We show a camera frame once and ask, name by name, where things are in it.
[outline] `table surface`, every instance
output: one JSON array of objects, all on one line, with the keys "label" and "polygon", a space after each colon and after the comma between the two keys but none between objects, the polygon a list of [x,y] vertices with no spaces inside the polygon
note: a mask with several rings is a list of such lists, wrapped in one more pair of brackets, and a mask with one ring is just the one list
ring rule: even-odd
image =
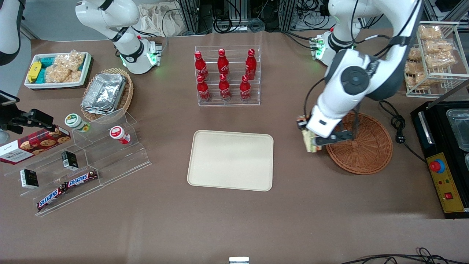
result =
[{"label": "table surface", "polygon": [[[303,33],[314,36],[319,32]],[[372,35],[376,31],[363,31]],[[262,101],[255,107],[199,108],[194,46],[261,44]],[[359,46],[374,53],[386,40]],[[123,68],[111,41],[33,40],[32,54],[87,51],[91,74]],[[129,113],[153,163],[45,217],[20,198],[11,179],[0,185],[3,263],[226,263],[249,256],[263,263],[341,263],[365,255],[433,254],[469,261],[467,220],[444,220],[426,165],[394,143],[389,165],[353,175],[326,151],[307,153],[295,119],[325,66],[280,33],[210,34],[171,38],[161,66],[131,75]],[[312,93],[310,107],[324,84]],[[38,108],[58,125],[80,113],[83,89],[31,91],[20,109]],[[421,154],[410,111],[425,99],[398,93],[389,101],[406,118],[408,144]],[[390,116],[368,98],[360,111],[390,132]],[[274,138],[273,187],[268,192],[190,186],[187,169],[197,130],[265,133]],[[34,129],[25,129],[25,133]]]}]

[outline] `red emergency stop button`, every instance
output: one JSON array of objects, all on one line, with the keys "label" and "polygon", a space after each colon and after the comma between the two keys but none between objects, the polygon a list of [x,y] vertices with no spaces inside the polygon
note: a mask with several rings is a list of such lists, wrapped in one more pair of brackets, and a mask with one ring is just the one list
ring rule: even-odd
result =
[{"label": "red emergency stop button", "polygon": [[436,173],[443,173],[445,171],[445,164],[442,160],[436,159],[429,164],[430,170]]},{"label": "red emergency stop button", "polygon": [[445,193],[446,200],[451,200],[452,198],[453,198],[453,195],[451,193]]}]

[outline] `aluminum foil container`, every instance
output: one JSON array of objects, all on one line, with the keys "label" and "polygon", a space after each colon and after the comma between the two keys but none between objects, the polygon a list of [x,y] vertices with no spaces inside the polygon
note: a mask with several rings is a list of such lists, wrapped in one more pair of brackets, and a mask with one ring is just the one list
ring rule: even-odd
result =
[{"label": "aluminum foil container", "polygon": [[81,106],[85,111],[105,115],[114,111],[119,105],[125,76],[120,74],[101,73],[94,78]]}]

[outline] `wicker basket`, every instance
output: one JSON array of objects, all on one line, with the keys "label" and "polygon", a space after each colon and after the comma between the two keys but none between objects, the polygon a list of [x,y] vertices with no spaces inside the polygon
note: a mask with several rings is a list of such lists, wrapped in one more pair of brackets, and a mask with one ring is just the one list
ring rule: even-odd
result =
[{"label": "wicker basket", "polygon": [[[132,100],[132,96],[134,94],[134,85],[132,83],[132,80],[130,79],[129,74],[121,69],[116,69],[116,68],[107,69],[100,73],[110,73],[110,74],[118,73],[118,74],[125,76],[125,78],[127,79],[127,82],[124,86],[124,92],[122,93],[121,101],[119,102],[119,106],[117,107],[117,109],[124,108],[124,110],[127,111],[130,106],[130,101]],[[86,86],[86,90],[83,94],[83,98],[85,98],[86,94],[88,93],[91,83],[94,81],[94,78],[96,78],[96,76],[98,75],[95,75],[93,79],[91,79],[91,81],[88,83],[88,86]],[[104,115],[99,115],[99,114],[88,113],[83,108],[82,108],[82,113],[83,113],[83,116],[90,121],[96,120],[104,116]]]},{"label": "wicker basket", "polygon": [[[355,113],[343,118],[344,128],[353,131]],[[384,169],[393,155],[393,142],[386,128],[371,116],[358,114],[358,134],[326,146],[337,165],[355,174],[373,174]]]}]

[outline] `beige tray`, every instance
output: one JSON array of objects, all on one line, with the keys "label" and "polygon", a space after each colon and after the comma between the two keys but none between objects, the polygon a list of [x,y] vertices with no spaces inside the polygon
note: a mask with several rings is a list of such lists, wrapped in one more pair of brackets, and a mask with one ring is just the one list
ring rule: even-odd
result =
[{"label": "beige tray", "polygon": [[272,188],[272,168],[270,135],[199,130],[192,142],[187,182],[266,192]]}]

